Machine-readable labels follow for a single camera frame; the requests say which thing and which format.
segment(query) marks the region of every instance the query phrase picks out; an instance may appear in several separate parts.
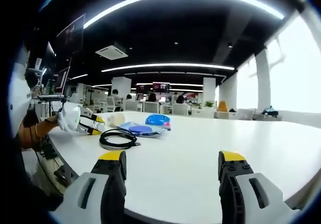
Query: black ceiling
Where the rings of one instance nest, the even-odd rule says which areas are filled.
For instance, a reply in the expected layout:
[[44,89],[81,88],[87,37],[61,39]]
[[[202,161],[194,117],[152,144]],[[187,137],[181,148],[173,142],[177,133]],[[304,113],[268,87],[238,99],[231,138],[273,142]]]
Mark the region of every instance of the black ceiling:
[[[104,9],[124,0],[52,0],[39,17],[39,31],[55,48],[55,36],[71,21],[86,14],[88,21]],[[97,85],[111,83],[115,76],[134,72],[193,72],[231,76],[234,71],[207,68],[141,68],[102,73],[119,66],[188,62],[238,67],[298,8],[296,0],[258,0],[285,15],[280,20],[263,10],[236,0],[144,0],[106,15],[84,30],[83,50],[73,57],[72,80]],[[118,43],[129,55],[110,61],[95,51]],[[58,62],[58,68],[66,64]],[[166,81],[201,84],[203,75],[126,75],[136,82]],[[218,84],[223,77],[218,77]]]

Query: yellow chair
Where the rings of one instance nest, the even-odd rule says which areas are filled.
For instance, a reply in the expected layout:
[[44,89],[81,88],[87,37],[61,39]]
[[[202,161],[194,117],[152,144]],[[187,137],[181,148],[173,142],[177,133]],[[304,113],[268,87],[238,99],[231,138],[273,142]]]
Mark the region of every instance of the yellow chair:
[[227,105],[225,101],[220,101],[219,107],[217,108],[219,112],[227,112]]

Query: ceiling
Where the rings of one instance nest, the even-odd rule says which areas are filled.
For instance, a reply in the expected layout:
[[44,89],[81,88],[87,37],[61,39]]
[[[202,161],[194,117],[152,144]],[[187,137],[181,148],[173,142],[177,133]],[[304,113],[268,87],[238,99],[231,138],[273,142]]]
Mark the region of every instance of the ceiling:
[[[85,21],[88,21],[122,1],[52,0],[40,12],[39,31],[55,49],[55,36],[70,22],[84,13]],[[261,51],[264,42],[286,22],[294,9],[299,8],[296,0],[258,1],[281,12],[284,19],[280,20],[262,9],[237,0],[143,0],[118,9],[84,30],[83,49],[73,56],[69,76],[88,76],[71,82],[109,84],[113,77],[126,74],[133,79],[132,85],[152,81],[202,84],[204,75],[195,73],[204,73],[216,77],[217,84],[220,84],[226,79],[225,76],[233,75],[235,70],[198,67],[144,67],[110,72],[101,70],[172,62],[237,68],[251,55]],[[111,61],[95,53],[115,42],[124,49],[127,58]],[[233,48],[228,47],[229,43],[232,43]],[[62,68],[66,62],[59,59],[57,69]]]

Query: air conditioning vent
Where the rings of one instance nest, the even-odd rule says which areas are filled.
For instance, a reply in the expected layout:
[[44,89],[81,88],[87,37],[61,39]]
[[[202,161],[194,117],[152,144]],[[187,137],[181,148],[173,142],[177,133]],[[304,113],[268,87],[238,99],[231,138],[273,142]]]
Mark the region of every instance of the air conditioning vent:
[[96,53],[102,57],[109,59],[109,60],[116,60],[119,58],[128,57],[128,55],[126,53],[124,53],[119,48],[117,48],[113,45],[110,45],[108,47],[104,47],[104,48],[96,51]]

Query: desk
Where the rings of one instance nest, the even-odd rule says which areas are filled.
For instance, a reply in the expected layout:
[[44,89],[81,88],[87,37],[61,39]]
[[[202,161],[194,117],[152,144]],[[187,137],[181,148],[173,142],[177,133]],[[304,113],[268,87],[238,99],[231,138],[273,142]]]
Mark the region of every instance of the desk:
[[[106,119],[112,114],[99,115]],[[149,116],[123,114],[126,121],[136,122]],[[296,195],[321,168],[317,128],[287,122],[170,118],[171,131],[160,139],[138,138],[141,146],[126,150],[125,212],[146,222],[221,223],[220,150],[245,156],[254,172],[263,173],[283,191],[284,200]],[[55,128],[49,137],[77,175],[90,172],[107,152],[99,146],[99,136],[70,135]]]

